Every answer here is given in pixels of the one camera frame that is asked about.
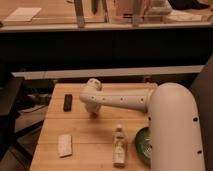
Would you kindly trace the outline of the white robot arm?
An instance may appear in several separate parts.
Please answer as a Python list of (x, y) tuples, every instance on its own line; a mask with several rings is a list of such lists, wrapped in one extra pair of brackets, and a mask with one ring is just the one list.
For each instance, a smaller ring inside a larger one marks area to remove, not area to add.
[(206, 171), (198, 107), (186, 87), (169, 82), (153, 89), (104, 90), (91, 78), (79, 98), (90, 113), (111, 106), (148, 114), (151, 171)]

